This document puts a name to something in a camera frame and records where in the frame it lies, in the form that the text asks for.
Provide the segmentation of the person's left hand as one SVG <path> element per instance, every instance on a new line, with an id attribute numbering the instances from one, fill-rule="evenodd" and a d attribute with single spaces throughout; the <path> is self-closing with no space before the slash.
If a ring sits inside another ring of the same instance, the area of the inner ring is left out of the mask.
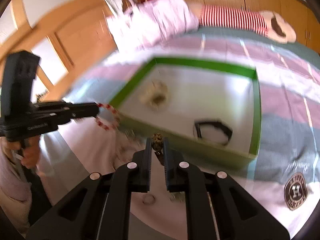
<path id="1" fill-rule="evenodd" d="M 35 168 L 39 161 L 41 153 L 39 146 L 40 137 L 40 135 L 37 135 L 35 137 L 28 138 L 28 146 L 22 150 L 23 158 L 21 163 L 28 169 Z M 10 161 L 13 161 L 12 151 L 20 150 L 21 145 L 19 142 L 8 142 L 5 137 L 1 137 L 1 149 L 3 154 L 5 154 Z"/>

